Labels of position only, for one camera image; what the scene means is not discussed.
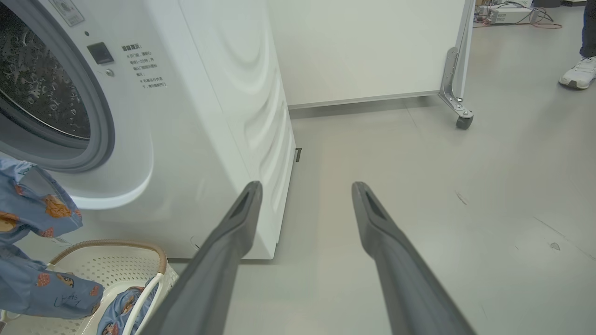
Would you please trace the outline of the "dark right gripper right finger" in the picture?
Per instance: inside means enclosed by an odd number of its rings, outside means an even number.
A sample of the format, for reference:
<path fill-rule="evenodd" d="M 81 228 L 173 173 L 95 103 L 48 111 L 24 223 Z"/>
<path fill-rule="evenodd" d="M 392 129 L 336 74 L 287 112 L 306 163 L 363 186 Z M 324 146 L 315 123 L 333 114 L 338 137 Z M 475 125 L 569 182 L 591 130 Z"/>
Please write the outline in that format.
<path fill-rule="evenodd" d="M 394 335 L 474 335 L 475 331 L 372 189 L 352 184 L 360 242 L 375 261 Z"/>

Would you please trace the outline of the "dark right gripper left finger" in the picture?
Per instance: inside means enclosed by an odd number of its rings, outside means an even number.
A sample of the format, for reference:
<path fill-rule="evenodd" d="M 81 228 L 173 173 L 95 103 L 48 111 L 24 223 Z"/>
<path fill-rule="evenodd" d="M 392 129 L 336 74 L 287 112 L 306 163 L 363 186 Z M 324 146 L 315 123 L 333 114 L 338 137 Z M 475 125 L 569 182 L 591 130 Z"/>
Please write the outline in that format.
<path fill-rule="evenodd" d="M 259 181 L 245 186 L 156 312 L 139 329 L 141 335 L 224 333 L 237 270 L 255 239 L 262 197 Z"/>

